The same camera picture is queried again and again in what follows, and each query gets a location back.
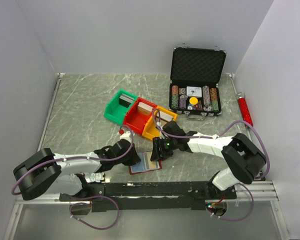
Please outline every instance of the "plastic storage bin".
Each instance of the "plastic storage bin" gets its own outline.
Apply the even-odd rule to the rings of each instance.
[[[145,125],[148,122],[148,120],[151,118],[152,113],[149,113],[148,115],[140,113],[138,111],[139,103],[147,104],[153,108],[157,107],[156,104],[149,102],[141,97],[138,97],[137,100],[132,105],[132,107],[126,113],[125,118],[123,120],[123,124],[128,125],[136,134],[142,135]]]
[[[176,114],[172,111],[169,111],[168,109],[165,109],[162,106],[157,106],[156,108],[159,109],[160,112],[163,112],[163,113],[166,113],[166,114],[172,116],[173,117],[172,120],[174,120],[174,121],[177,120],[178,114]],[[148,121],[146,122],[146,124],[144,126],[142,136],[147,139],[150,139],[150,140],[152,140],[154,137],[160,136],[160,132],[158,129],[156,129],[155,123],[152,119],[152,115],[150,116],[150,118],[148,119]]]
[[[138,96],[133,95],[130,92],[120,89],[113,99],[106,105],[104,111],[104,117],[109,119],[117,124],[122,125],[128,110],[133,106],[134,102],[130,104],[129,107],[125,107],[119,104],[119,97],[121,94],[128,95],[134,99],[134,102],[137,100]]]

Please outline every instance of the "red flashlight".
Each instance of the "red flashlight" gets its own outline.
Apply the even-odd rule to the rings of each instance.
[[[236,95],[236,99],[238,100],[243,120],[253,126],[254,124],[252,123],[245,94],[243,92],[238,92]]]

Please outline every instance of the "gray marble surface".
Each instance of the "gray marble surface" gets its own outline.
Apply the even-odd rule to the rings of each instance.
[[[169,84],[168,74],[66,74],[56,94],[42,147],[59,154],[83,154],[113,145],[119,140],[119,126],[104,118],[104,111],[118,90],[124,89],[168,109]],[[204,121],[190,121],[179,115],[179,126],[186,132],[213,135],[242,119],[227,75],[220,79],[219,92],[222,115],[206,117]],[[237,124],[225,136],[237,132],[247,133],[243,124]],[[151,151],[152,142],[137,135],[135,147],[137,152]],[[119,164],[105,172],[105,176],[107,182],[114,183],[207,181],[226,167],[222,158],[176,150],[172,158],[162,162],[161,170],[130,175],[128,167]]]

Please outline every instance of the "yellow bin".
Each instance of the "yellow bin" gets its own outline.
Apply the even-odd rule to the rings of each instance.
[[[173,120],[176,121],[178,114],[169,111],[168,109],[163,108],[162,106],[157,106],[157,109],[160,110],[160,112],[169,114],[170,116],[173,117]],[[142,132],[142,136],[152,140],[154,137],[159,137],[160,136],[160,132],[158,129],[156,129],[156,125],[152,119],[152,115],[150,116],[149,120],[146,122],[143,132]]]

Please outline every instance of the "white wall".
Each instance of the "white wall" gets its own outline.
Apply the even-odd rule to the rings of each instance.
[[[16,0],[58,73],[169,73],[218,45],[234,73],[273,0]]]
[[[56,74],[14,0],[0,0],[0,239],[13,208],[13,169],[38,147]]]
[[[292,239],[300,239],[300,0],[275,0],[235,75],[269,151]]]

